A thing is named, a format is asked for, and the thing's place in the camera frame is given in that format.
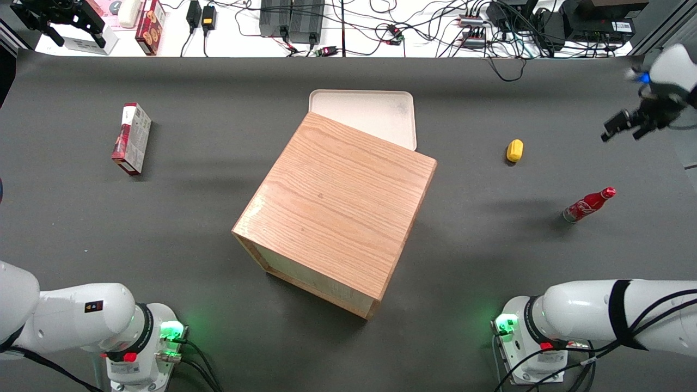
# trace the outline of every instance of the dark gray mat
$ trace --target dark gray mat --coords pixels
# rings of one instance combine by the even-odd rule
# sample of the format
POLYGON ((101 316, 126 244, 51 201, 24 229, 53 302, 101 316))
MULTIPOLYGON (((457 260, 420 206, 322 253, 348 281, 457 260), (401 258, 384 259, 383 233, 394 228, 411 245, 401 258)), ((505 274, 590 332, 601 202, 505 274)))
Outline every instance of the dark gray mat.
MULTIPOLYGON (((607 118, 638 104, 622 80, 629 62, 531 61, 506 84, 475 59, 23 52, 0 110, 0 257, 43 289, 116 281, 170 305, 227 392, 492 391, 489 320, 510 297, 569 280, 697 278, 697 198, 667 135, 600 141, 607 118), (315 89, 411 92, 419 151, 439 162, 368 323, 267 276, 230 235, 315 89), (136 179, 109 159, 130 101, 155 122, 136 179), (509 167, 514 138, 525 155, 509 167), (618 196, 602 211, 559 224, 605 186, 618 196)), ((508 77, 520 67, 497 64, 508 77)), ((84 352, 50 358, 92 380, 84 352)), ((598 363, 593 391, 692 390, 695 364, 619 349, 598 363)), ((204 390, 189 370, 171 391, 204 390)), ((81 388, 13 361, 0 363, 0 390, 81 388)))

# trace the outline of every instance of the white tray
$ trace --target white tray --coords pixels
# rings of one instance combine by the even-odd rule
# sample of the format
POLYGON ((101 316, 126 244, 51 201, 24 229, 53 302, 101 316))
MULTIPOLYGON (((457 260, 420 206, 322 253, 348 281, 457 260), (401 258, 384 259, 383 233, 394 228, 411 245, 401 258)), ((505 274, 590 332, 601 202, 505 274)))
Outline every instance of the white tray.
POLYGON ((414 98, 406 91, 315 90, 309 95, 309 110, 416 150, 414 98))

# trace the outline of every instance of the white table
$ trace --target white table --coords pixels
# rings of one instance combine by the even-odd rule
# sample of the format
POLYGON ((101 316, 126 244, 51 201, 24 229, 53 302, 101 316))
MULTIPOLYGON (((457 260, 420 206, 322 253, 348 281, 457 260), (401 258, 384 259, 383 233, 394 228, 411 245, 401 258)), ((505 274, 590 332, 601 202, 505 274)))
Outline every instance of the white table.
MULTIPOLYGON (((259 8, 261 5, 261 0, 249 0, 250 8, 259 8)), ((376 10, 386 10, 388 4, 387 0, 372 0, 373 7, 376 10)), ((394 6, 394 0, 389 0, 391 6, 394 6)), ((430 0, 402 0, 399 1, 398 6, 392 11, 392 16, 397 21, 404 21, 413 13, 421 10, 426 6, 430 0)), ((162 0, 163 4, 169 4, 170 6, 177 6, 179 0, 162 0)), ((327 5, 325 6, 324 15, 326 16, 323 21, 323 31, 321 36, 321 42, 317 47, 335 45, 337 47, 342 47, 342 24, 339 22, 341 20, 341 14, 339 10, 339 0, 326 0, 327 5), (333 8, 331 6, 332 1, 337 6, 333 8)), ((469 1, 469 5, 475 4, 476 1, 469 1)), ((538 4, 539 7, 545 7, 548 9, 559 8, 562 0, 552 1, 552 0, 540 0, 538 4)), ((164 31, 162 33, 162 41, 160 42, 160 52, 158 56, 176 56, 178 57, 181 52, 182 45, 187 40, 189 36, 189 26, 185 20, 187 13, 189 1, 184 0, 182 5, 176 9, 164 7, 167 12, 167 19, 164 23, 164 31)), ((201 6, 205 6, 207 3, 201 1, 201 6)), ((465 1, 460 1, 457 4, 465 4, 465 1)), ((410 24, 417 24, 421 22, 426 22, 431 19, 434 13, 443 6, 447 5, 447 2, 440 2, 431 4, 425 12, 421 15, 416 15, 412 20, 409 21, 410 24)), ((239 2, 236 6, 243 6, 243 2, 239 2)), ((221 7, 215 5, 217 9, 217 23, 216 30, 211 31, 208 35, 208 40, 206 44, 206 52, 210 57, 283 57, 289 54, 289 51, 282 47, 279 43, 275 42, 272 38, 264 37, 249 37, 240 34, 238 30, 238 23, 235 21, 235 15, 239 8, 235 7, 221 7)), ((360 31, 348 24, 358 24, 364 27, 373 28, 380 24, 381 20, 375 20, 370 17, 364 17, 360 15, 355 15, 355 13, 361 13, 365 15, 372 15, 381 19, 390 19, 387 14, 375 13, 369 5, 369 0, 346 0, 345 5, 345 22, 346 25, 346 48, 350 51, 360 52, 360 53, 371 53, 373 52, 378 43, 368 39, 365 35, 371 38, 375 38, 375 33, 372 29, 361 29, 360 31)), ((462 10, 453 10, 448 13, 442 19, 441 30, 438 32, 438 37, 442 35, 442 41, 446 43, 452 42, 461 29, 457 26, 456 19, 458 14, 462 13, 462 10)), ((238 14, 239 28, 246 35, 258 35, 259 34, 259 11, 246 11, 243 10, 238 14)), ((437 20, 434 21, 431 29, 431 35, 435 35, 437 20)), ((66 25, 54 26, 55 29, 61 35, 71 36, 73 38, 86 38, 89 39, 89 35, 80 31, 74 27, 66 25)), ((419 26, 422 31, 427 30, 427 25, 423 24, 419 26)), ((492 27, 487 27, 488 37, 493 35, 492 27)), ((140 46, 135 41, 135 31, 117 31, 116 35, 119 41, 116 47, 110 54, 110 56, 145 56, 140 46)), ((427 42, 423 38, 419 37, 417 33, 408 29, 404 32, 405 42, 404 46, 390 46, 386 44, 380 44, 380 46, 375 50, 372 56, 377 57, 402 57, 406 52, 407 57, 435 57, 436 53, 440 54, 447 45, 441 44, 440 47, 437 41, 427 42)), ((309 45, 294 45, 300 51, 307 51, 309 45)), ((507 50, 509 53, 513 53, 512 45, 497 44, 494 49, 496 54, 504 56, 507 50)), ((582 53, 583 49, 581 46, 575 43, 567 42, 568 48, 563 49, 557 53, 557 56, 571 56, 574 54, 582 53)), ((631 50, 631 45, 627 43, 620 49, 615 51, 616 56, 626 55, 631 50)), ((74 50, 66 49, 65 47, 58 47, 50 38, 47 36, 42 36, 39 43, 36 46, 37 52, 59 55, 59 56, 99 56, 99 54, 90 54, 85 52, 77 52, 74 50)), ((526 49, 522 50, 526 56, 539 54, 537 47, 529 42, 526 45, 526 49)), ((203 31, 199 27, 190 43, 187 44, 185 50, 186 57, 203 57, 204 56, 204 35, 203 31)), ((347 53, 346 56, 357 56, 357 54, 347 53)), ((483 53, 481 51, 470 51, 460 49, 455 54, 456 57, 482 57, 483 53)))

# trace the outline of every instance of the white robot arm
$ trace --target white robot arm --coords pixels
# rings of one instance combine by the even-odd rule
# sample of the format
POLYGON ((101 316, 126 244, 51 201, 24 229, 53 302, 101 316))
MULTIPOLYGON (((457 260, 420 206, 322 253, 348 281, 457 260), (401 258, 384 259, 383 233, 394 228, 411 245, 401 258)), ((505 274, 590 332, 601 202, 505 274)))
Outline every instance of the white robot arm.
POLYGON ((40 292, 36 278, 0 262, 0 361, 22 350, 45 354, 80 347, 107 362, 114 390, 164 391, 184 327, 161 303, 136 303, 118 283, 40 292))
MULTIPOLYGON (((564 347, 578 340, 618 341, 636 349, 697 356, 697 282, 679 280, 589 280, 552 286, 541 296, 517 296, 492 323, 514 384, 535 384, 567 365, 564 347), (658 300, 676 295, 643 313, 658 300), (634 336, 637 328, 675 307, 684 308, 634 336), (522 362, 525 357, 538 354, 522 362)), ((563 372, 545 382, 563 381, 563 372)))

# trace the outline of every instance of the wood grain surface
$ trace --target wood grain surface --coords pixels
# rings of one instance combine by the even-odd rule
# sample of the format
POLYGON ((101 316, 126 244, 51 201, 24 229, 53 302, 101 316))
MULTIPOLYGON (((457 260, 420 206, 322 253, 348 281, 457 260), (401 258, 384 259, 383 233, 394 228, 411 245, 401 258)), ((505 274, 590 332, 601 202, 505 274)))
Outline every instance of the wood grain surface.
POLYGON ((309 113, 232 232, 381 301, 436 165, 309 113))

